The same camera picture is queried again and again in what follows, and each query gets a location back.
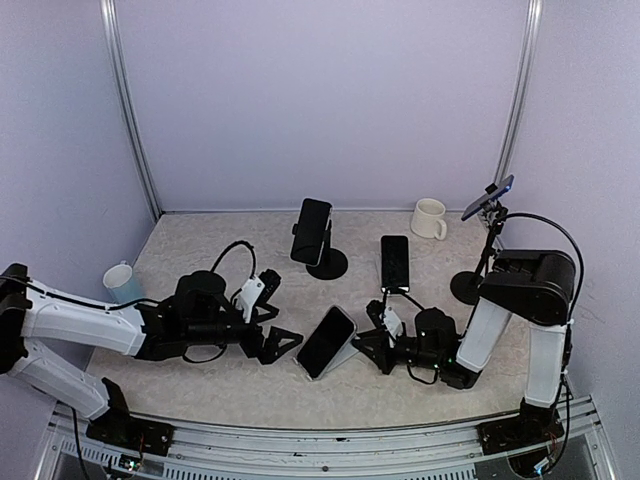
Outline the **silver folding phone stand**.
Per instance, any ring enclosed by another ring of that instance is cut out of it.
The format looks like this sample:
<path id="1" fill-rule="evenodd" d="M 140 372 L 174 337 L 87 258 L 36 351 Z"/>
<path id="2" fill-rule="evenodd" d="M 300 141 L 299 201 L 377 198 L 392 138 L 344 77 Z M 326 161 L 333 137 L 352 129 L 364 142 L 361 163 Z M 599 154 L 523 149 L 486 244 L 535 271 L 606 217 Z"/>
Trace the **silver folding phone stand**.
<path id="1" fill-rule="evenodd" d="M 353 341 L 357 340 L 358 337 L 354 335 L 351 339 L 349 339 L 345 345 L 336 353 L 336 355 L 330 361 L 326 372 L 329 373 L 345 362 L 353 358 L 355 355 L 359 353 L 359 350 L 353 345 Z"/>

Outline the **black round-base phone stand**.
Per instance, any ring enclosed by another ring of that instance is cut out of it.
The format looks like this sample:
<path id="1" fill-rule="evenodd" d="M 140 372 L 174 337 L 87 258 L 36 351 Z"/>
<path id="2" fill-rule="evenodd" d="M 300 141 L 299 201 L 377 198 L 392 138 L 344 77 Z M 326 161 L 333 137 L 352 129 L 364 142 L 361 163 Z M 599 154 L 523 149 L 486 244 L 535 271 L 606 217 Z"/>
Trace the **black round-base phone stand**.
<path id="1" fill-rule="evenodd" d="M 348 259 L 339 249 L 331 246 L 332 221 L 324 230 L 312 233 L 299 223 L 292 227 L 294 235 L 290 258 L 305 266 L 307 272 L 318 280 L 330 281 L 343 276 L 348 269 Z"/>

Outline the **black phone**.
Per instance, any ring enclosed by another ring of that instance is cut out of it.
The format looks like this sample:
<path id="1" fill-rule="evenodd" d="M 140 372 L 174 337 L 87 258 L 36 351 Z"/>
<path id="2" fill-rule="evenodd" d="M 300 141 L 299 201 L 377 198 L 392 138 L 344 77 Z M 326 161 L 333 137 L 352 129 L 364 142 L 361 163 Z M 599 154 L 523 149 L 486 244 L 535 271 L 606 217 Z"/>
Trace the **black phone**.
<path id="1" fill-rule="evenodd" d="M 305 198 L 298 221 L 292 230 L 294 235 L 290 258 L 307 266 L 320 263 L 325 232 L 328 229 L 332 205 L 328 202 Z"/>
<path id="2" fill-rule="evenodd" d="M 410 291 L 409 239 L 404 235 L 381 237 L 381 288 L 388 294 Z"/>

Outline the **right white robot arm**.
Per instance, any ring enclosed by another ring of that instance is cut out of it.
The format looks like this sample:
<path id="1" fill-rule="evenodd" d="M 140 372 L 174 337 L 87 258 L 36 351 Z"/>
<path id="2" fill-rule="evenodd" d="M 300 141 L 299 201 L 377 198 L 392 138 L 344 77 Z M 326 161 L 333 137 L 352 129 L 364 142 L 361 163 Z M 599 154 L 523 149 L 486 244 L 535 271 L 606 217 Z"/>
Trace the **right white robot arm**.
<path id="1" fill-rule="evenodd" d="M 435 379 L 465 390 L 487 366 L 510 319 L 530 326 L 528 377 L 517 416 L 485 422 L 478 431 L 487 451 L 531 445 L 560 438 L 564 429 L 556 405 L 570 356 L 570 307 L 576 267 L 557 250 L 504 250 L 480 281 L 478 301 L 464 334 L 453 318 L 433 307 L 415 319 L 415 336 L 384 302 L 373 300 L 367 314 L 372 330 L 359 334 L 353 346 L 390 373 L 398 364 L 434 371 Z"/>

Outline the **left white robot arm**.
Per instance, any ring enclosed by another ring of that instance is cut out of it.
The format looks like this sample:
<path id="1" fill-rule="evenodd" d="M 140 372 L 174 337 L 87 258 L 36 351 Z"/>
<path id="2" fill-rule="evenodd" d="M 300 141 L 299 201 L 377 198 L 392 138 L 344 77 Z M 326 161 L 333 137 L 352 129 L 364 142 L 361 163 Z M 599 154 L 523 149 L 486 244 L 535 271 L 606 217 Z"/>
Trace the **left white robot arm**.
<path id="1" fill-rule="evenodd" d="M 194 346 L 224 350 L 237 344 L 247 357 L 269 365 L 303 340 L 298 333 L 262 327 L 279 313 L 268 303 L 279 284 L 279 275 L 266 270 L 228 299 L 225 280 L 199 270 L 181 277 L 174 294 L 160 302 L 98 304 L 49 290 L 15 263 L 1 275 L 1 372 L 67 404 L 127 445 L 139 436 L 140 424 L 120 387 L 85 373 L 42 341 L 64 340 L 142 361 L 184 358 Z"/>

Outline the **white flat phone stand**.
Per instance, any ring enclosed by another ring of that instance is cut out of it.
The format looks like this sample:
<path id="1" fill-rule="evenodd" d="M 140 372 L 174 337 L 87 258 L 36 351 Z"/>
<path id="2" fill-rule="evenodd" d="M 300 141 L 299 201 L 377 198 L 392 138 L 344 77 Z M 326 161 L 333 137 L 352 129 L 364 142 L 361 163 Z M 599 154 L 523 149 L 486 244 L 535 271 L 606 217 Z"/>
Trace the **white flat phone stand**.
<path id="1" fill-rule="evenodd" d="M 376 265 L 382 293 L 399 295 L 410 292 L 410 263 L 408 258 L 379 259 Z"/>

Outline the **black phone on flat stand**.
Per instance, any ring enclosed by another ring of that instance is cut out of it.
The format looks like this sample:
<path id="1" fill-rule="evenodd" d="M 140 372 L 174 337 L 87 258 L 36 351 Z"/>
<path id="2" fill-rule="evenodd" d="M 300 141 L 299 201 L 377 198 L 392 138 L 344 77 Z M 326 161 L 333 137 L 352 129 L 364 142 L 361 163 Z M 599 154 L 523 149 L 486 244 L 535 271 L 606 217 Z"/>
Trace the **black phone on flat stand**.
<path id="1" fill-rule="evenodd" d="M 404 235 L 381 237 L 381 288 L 388 294 L 410 291 L 409 239 Z"/>

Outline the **black tripod stand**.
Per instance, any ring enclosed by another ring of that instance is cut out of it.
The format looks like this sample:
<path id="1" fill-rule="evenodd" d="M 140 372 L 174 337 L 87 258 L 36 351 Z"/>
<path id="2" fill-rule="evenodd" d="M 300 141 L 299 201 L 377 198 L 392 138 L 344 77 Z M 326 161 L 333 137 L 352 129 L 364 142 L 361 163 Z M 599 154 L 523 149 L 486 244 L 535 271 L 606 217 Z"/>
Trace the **black tripod stand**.
<path id="1" fill-rule="evenodd" d="M 484 279 L 483 274 L 488 272 L 489 259 L 497 250 L 494 242 L 502 232 L 508 209 L 499 200 L 486 203 L 485 211 L 491 218 L 489 230 L 480 260 L 474 271 L 461 271 L 453 276 L 450 282 L 450 290 L 453 296 L 465 305 L 474 306 L 479 298 L 478 288 Z"/>

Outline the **cream ceramic mug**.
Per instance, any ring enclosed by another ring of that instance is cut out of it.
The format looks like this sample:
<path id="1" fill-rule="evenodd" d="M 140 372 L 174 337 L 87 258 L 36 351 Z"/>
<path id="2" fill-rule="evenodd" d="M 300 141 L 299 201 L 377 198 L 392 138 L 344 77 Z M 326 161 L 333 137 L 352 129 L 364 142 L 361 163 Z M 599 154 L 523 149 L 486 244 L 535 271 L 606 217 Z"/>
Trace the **cream ceramic mug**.
<path id="1" fill-rule="evenodd" d="M 444 220 L 445 213 L 446 207 L 439 200 L 418 200 L 411 217 L 411 231 L 422 238 L 444 240 L 448 231 Z"/>

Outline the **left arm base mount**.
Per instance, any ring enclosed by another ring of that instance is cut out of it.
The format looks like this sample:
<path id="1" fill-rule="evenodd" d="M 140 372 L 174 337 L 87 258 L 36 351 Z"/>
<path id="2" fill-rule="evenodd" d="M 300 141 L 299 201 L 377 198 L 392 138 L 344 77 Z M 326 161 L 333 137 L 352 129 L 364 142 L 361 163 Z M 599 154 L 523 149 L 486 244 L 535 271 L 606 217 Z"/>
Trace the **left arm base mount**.
<path id="1" fill-rule="evenodd" d="M 89 422 L 86 436 L 112 446 L 166 457 L 174 431 L 169 423 L 107 412 Z"/>

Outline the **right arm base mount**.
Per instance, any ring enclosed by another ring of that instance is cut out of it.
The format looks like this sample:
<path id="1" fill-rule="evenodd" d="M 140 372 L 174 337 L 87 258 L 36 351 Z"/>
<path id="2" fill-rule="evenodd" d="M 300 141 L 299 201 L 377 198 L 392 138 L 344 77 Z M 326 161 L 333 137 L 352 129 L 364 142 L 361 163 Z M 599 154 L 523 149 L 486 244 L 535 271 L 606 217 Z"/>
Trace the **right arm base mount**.
<path id="1" fill-rule="evenodd" d="M 484 455 L 541 444 L 565 434 L 556 417 L 541 419 L 524 415 L 483 422 L 477 426 L 477 432 Z"/>

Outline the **front aluminium rail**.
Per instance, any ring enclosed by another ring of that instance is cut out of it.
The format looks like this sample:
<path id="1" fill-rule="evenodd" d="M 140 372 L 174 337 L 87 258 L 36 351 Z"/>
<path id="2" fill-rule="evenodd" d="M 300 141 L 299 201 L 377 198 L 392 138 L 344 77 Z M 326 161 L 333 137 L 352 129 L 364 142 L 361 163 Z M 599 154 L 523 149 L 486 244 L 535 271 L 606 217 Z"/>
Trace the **front aluminium rail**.
<path id="1" fill-rule="evenodd" d="M 73 430 L 70 410 L 55 408 L 35 479 L 512 479 L 510 460 L 537 451 L 483 452 L 482 418 L 394 428 L 288 430 L 173 421 L 166 455 L 134 452 Z"/>

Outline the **right aluminium frame post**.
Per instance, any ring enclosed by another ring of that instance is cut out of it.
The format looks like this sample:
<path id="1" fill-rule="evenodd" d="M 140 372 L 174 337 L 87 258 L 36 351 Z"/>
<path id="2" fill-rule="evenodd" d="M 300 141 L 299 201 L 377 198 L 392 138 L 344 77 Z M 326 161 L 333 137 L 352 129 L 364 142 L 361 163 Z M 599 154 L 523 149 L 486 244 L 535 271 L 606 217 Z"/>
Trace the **right aluminium frame post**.
<path id="1" fill-rule="evenodd" d="M 543 6 L 544 2 L 542 0 L 530 0 L 527 4 L 527 15 L 516 74 L 516 82 L 507 118 L 506 129 L 501 144 L 498 165 L 494 175 L 495 183 L 499 183 L 508 176 L 512 163 L 518 130 L 525 110 L 526 96 L 534 64 Z"/>

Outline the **aluminium frame post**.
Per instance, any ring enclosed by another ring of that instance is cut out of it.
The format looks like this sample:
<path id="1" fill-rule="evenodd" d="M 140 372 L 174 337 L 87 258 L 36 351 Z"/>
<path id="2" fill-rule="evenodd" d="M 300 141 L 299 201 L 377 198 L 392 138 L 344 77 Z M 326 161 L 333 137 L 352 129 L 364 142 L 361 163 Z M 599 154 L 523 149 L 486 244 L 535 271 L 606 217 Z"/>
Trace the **aluminium frame post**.
<path id="1" fill-rule="evenodd" d="M 516 82 L 507 118 L 506 129 L 501 144 L 498 165 L 494 175 L 495 183 L 499 183 L 508 176 L 512 163 L 518 130 L 525 110 L 526 96 L 534 64 L 543 6 L 544 2 L 542 0 L 530 0 L 527 4 L 527 15 L 516 74 Z"/>
<path id="2" fill-rule="evenodd" d="M 111 66 L 115 77 L 120 109 L 133 154 L 135 169 L 142 186 L 143 196 L 149 213 L 153 221 L 157 223 L 164 214 L 164 211 L 161 207 L 157 189 L 152 178 L 151 168 L 147 160 L 136 118 L 134 102 L 128 82 L 124 49 L 119 31 L 116 2 L 113 0 L 100 1 L 100 11 Z"/>

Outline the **left aluminium frame post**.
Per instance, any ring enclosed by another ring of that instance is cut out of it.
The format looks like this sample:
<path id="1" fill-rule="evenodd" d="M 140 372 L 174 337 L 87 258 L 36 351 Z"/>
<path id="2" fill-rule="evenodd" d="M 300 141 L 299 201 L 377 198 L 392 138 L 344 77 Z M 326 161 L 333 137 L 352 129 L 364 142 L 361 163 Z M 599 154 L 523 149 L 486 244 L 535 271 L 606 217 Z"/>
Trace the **left aluminium frame post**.
<path id="1" fill-rule="evenodd" d="M 115 77 L 120 109 L 133 154 L 135 169 L 142 186 L 143 196 L 149 213 L 153 221 L 157 223 L 164 214 L 164 211 L 161 207 L 157 189 L 152 178 L 151 168 L 147 160 L 136 118 L 134 102 L 128 82 L 124 49 L 119 31 L 116 2 L 113 0 L 100 1 L 100 11 L 111 66 Z"/>

